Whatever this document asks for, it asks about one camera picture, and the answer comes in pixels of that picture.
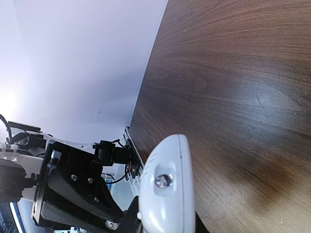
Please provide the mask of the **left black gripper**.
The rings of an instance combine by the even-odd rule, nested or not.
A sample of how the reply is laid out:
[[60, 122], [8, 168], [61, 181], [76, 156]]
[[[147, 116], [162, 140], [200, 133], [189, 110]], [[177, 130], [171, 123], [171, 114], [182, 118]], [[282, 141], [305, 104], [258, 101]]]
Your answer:
[[38, 226], [114, 231], [121, 209], [113, 200], [95, 155], [52, 141], [41, 166], [32, 209]]

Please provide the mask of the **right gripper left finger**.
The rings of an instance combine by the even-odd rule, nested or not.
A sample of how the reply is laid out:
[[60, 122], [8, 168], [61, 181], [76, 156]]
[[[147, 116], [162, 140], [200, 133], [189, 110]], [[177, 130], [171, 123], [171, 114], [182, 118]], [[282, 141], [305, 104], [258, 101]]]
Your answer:
[[142, 232], [142, 224], [137, 217], [138, 211], [138, 196], [135, 196], [119, 225], [120, 233]]

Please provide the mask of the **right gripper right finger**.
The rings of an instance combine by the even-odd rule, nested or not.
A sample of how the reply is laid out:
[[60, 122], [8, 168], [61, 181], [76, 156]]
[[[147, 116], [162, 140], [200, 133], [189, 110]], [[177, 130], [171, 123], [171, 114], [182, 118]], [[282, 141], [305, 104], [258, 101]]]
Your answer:
[[197, 212], [195, 212], [195, 233], [209, 233]]

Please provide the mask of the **white remote control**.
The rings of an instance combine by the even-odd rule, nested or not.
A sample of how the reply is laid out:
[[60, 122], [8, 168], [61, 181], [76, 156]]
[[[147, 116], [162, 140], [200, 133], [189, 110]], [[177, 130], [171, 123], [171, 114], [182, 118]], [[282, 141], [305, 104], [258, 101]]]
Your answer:
[[138, 219], [145, 233], [193, 233], [195, 203], [187, 137], [172, 134], [150, 153], [140, 179]]

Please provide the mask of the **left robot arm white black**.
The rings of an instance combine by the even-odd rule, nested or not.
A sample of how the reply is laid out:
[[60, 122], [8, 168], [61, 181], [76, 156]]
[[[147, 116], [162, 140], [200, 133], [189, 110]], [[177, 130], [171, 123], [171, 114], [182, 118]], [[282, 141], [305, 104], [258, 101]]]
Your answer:
[[131, 161], [131, 150], [115, 142], [73, 143], [40, 128], [7, 121], [0, 146], [0, 201], [32, 202], [31, 218], [51, 231], [71, 227], [88, 233], [124, 233], [129, 210], [113, 200], [103, 167]]

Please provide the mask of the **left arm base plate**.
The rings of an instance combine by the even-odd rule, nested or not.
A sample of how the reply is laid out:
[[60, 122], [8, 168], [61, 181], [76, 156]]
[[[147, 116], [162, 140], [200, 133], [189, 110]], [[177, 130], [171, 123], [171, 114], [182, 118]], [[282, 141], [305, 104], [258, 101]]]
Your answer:
[[130, 152], [130, 156], [129, 156], [130, 162], [128, 165], [128, 171], [129, 171], [130, 176], [133, 179], [135, 179], [136, 176], [139, 174], [139, 170], [141, 167], [140, 157], [131, 139], [127, 139], [126, 147], [129, 149], [129, 152]]

